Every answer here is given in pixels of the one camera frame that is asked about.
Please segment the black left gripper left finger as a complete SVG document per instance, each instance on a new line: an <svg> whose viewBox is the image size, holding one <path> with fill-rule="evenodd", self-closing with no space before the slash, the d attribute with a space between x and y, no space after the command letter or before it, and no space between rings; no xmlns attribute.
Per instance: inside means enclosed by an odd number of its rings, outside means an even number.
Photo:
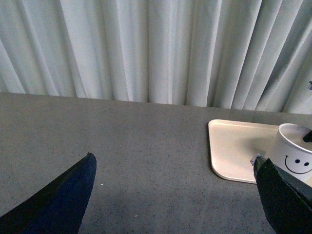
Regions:
<svg viewBox="0 0 312 234"><path fill-rule="evenodd" d="M0 218L2 234L77 234L92 193L97 160L88 153Z"/></svg>

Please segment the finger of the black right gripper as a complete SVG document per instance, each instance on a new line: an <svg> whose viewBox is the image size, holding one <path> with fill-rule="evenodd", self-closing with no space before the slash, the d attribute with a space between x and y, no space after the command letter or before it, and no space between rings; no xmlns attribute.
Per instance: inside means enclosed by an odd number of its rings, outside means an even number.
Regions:
<svg viewBox="0 0 312 234"><path fill-rule="evenodd" d="M304 142L312 142L312 131L309 131L302 139Z"/></svg>

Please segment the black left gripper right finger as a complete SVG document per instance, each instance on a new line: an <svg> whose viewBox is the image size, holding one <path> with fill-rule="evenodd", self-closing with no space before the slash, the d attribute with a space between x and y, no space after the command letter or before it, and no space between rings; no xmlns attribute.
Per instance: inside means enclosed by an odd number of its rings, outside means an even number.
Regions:
<svg viewBox="0 0 312 234"><path fill-rule="evenodd" d="M256 156L253 172L265 216L277 234L312 232L312 188L272 163Z"/></svg>

